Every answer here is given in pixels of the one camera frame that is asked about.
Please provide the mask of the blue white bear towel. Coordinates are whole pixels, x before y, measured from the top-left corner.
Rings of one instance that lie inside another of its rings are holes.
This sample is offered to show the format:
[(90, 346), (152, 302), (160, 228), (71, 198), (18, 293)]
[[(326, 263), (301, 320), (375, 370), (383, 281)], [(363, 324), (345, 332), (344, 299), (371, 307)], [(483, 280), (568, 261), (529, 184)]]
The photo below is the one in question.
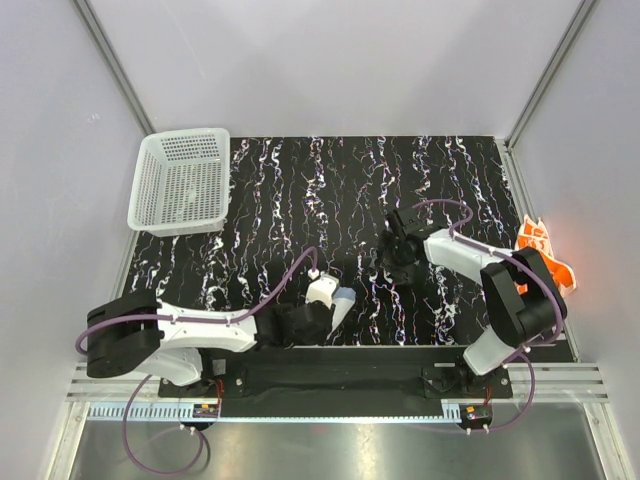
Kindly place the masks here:
[(329, 335), (334, 334), (356, 303), (356, 292), (352, 288), (339, 287), (332, 296), (332, 324)]

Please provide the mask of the orange white towel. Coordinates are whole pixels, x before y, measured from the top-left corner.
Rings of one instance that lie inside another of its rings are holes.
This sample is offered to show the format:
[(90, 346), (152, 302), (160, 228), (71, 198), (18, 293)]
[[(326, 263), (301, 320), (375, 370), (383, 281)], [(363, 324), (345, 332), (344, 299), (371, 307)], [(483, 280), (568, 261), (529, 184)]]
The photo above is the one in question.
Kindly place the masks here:
[(531, 247), (537, 250), (549, 270), (560, 295), (566, 298), (577, 288), (573, 269), (555, 258), (548, 229), (541, 218), (532, 219), (525, 214), (518, 229), (514, 249)]

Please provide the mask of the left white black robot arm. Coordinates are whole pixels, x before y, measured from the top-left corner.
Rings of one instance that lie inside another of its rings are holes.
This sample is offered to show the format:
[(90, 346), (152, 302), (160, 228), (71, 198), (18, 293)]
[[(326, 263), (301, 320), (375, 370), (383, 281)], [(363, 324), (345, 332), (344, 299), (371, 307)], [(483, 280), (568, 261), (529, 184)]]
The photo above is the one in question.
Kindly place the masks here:
[(263, 349), (320, 346), (354, 306), (356, 294), (317, 274), (298, 305), (264, 303), (236, 311), (186, 309), (134, 292), (91, 310), (76, 348), (92, 379), (139, 372), (185, 387), (196, 396), (215, 386), (208, 350), (243, 354)]

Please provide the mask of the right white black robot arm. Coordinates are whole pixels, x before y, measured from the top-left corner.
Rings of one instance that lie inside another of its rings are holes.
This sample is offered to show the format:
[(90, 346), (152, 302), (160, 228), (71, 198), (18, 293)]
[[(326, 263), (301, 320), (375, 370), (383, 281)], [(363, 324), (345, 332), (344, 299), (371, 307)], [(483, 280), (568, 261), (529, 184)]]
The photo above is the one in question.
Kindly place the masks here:
[(391, 283), (416, 284), (420, 270), (431, 265), (482, 287), (489, 326), (466, 347), (465, 365), (454, 371), (455, 387), (463, 395), (480, 394), (490, 383), (490, 373), (533, 341), (562, 331), (567, 307), (539, 251), (480, 243), (452, 228), (426, 224), (411, 207), (388, 212), (386, 221), (377, 267)]

